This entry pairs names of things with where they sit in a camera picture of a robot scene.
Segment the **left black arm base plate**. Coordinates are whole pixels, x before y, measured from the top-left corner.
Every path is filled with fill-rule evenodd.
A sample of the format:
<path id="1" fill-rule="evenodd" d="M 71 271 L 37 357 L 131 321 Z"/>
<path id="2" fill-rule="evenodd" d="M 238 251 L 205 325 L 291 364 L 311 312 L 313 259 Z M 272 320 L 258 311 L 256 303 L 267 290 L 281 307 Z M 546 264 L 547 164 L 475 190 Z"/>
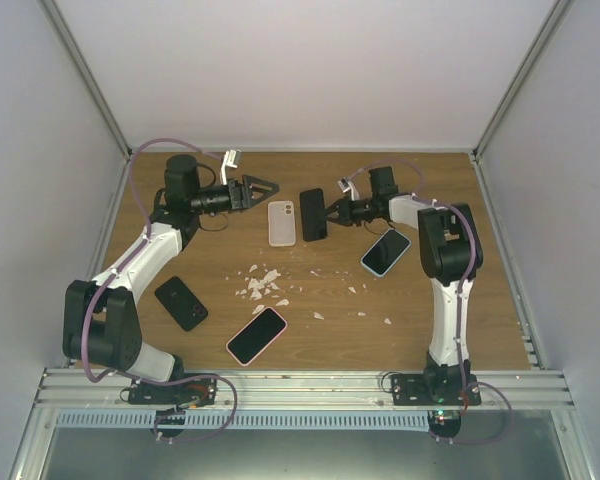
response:
<path id="1" fill-rule="evenodd" d="M 207 377 L 170 386 L 132 380 L 129 387 L 121 390 L 119 399 L 130 405 L 195 408 L 213 405 L 216 388 L 217 380 Z"/>

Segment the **beige phone case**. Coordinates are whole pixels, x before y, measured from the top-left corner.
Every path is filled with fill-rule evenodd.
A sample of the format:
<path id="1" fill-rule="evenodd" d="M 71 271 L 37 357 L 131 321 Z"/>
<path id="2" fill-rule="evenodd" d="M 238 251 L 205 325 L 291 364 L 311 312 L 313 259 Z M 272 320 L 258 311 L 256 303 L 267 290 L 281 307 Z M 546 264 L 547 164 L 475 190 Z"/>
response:
<path id="1" fill-rule="evenodd" d="M 267 207 L 268 243 L 271 247 L 290 247 L 296 243 L 294 204 L 272 201 Z"/>

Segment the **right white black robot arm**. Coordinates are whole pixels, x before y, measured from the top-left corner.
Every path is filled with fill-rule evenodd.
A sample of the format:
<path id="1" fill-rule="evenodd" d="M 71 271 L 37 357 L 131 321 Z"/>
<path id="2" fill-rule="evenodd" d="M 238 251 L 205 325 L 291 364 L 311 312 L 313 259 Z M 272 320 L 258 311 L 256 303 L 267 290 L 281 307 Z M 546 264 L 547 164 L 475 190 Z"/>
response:
<path id="1" fill-rule="evenodd" d="M 444 405 L 464 390 L 470 375 L 466 340 L 469 296 L 483 263 L 470 207 L 401 193 L 389 166 L 368 170 L 371 196 L 363 199 L 351 176 L 338 180 L 343 197 L 326 207 L 325 224 L 359 226 L 384 219 L 417 230 L 422 269 L 433 289 L 433 333 L 423 370 L 423 393 Z"/>

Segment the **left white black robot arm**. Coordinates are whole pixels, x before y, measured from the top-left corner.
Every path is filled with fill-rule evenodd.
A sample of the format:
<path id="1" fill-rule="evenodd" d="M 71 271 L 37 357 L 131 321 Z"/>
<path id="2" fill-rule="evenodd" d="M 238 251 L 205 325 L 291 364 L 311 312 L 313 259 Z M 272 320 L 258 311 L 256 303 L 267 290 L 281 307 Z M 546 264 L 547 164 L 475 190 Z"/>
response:
<path id="1" fill-rule="evenodd" d="M 277 183 L 251 175 L 223 177 L 218 184 L 203 186 L 200 166 L 190 154 L 170 157 L 164 186 L 139 237 L 108 269 L 68 286 L 62 350 L 82 363 L 92 382 L 99 378 L 90 366 L 99 365 L 151 384 L 152 393 L 165 404 L 185 395 L 186 380 L 175 372 L 176 356 L 143 340 L 139 300 L 163 267 L 188 246 L 201 216 L 243 212 L 280 190 Z"/>

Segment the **black smartphone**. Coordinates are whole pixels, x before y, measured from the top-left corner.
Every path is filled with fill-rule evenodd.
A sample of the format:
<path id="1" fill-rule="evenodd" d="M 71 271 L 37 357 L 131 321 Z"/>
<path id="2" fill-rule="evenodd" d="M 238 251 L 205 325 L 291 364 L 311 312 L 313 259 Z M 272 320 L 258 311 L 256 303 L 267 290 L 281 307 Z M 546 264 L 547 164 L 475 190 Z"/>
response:
<path id="1" fill-rule="evenodd" d="M 328 236 L 324 192 L 321 188 L 300 193 L 302 237 L 305 242 L 326 239 Z"/>

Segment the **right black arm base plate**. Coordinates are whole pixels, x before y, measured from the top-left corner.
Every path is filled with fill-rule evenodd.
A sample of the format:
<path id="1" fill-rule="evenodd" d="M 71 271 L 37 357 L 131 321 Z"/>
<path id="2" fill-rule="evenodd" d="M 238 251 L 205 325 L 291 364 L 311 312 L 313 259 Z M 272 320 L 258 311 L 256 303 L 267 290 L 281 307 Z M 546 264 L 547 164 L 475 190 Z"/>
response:
<path id="1" fill-rule="evenodd" d="M 379 380 L 385 393 L 392 396 L 395 406 L 478 406 L 480 391 L 461 392 L 460 379 L 428 382 L 422 373 L 386 372 Z"/>

